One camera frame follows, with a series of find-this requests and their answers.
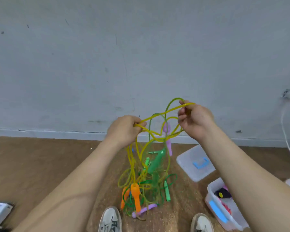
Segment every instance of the plastic container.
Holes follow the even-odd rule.
[[[233,199],[219,199],[214,192],[224,186],[224,182],[221,178],[214,180],[207,186],[208,194],[205,198],[205,203],[213,212],[222,227],[227,230],[240,230],[243,231],[245,227],[249,227],[248,223],[244,219],[240,210]],[[232,215],[222,205],[223,202],[231,210]]]
[[[176,161],[194,182],[200,181],[215,170],[201,145],[185,151]]]

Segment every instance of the floor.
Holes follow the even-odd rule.
[[[0,137],[0,201],[16,204],[5,225],[15,228],[98,144],[98,141],[85,140]],[[123,231],[186,232],[190,230],[191,219],[198,212],[210,217],[215,232],[224,231],[204,203],[207,185],[219,174],[215,171],[199,183],[194,183],[176,163],[176,157],[193,146],[172,145],[169,173],[176,173],[178,180],[170,187],[171,202],[151,211],[144,222],[123,216]],[[159,144],[155,144],[155,148],[159,149]],[[286,148],[242,149],[279,179],[290,177],[290,154]],[[126,152],[120,151],[101,186],[87,226],[88,232],[97,231],[106,207],[120,205],[118,176],[128,166]]]

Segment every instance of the person's right arm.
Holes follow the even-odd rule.
[[[287,184],[246,155],[215,124],[207,108],[188,105],[180,109],[178,123],[209,156],[254,232],[290,231],[290,187]]]

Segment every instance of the forearm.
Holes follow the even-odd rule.
[[[290,231],[290,187],[271,175],[215,124],[200,141],[253,231]]]
[[[107,167],[117,151],[112,143],[101,142],[14,231],[83,231]]]

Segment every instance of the white cable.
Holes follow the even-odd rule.
[[[283,123],[283,120],[284,120],[284,115],[285,115],[285,111],[286,111],[286,105],[283,107],[282,109],[282,113],[281,113],[281,127],[282,127],[282,132],[284,133],[284,137],[285,137],[285,141],[286,141],[286,144],[287,144],[287,147],[288,147],[288,150],[290,152],[290,146],[289,146],[289,143],[288,143],[288,140],[287,140],[287,135],[286,135],[286,132],[285,132],[285,128],[284,128],[284,123]]]

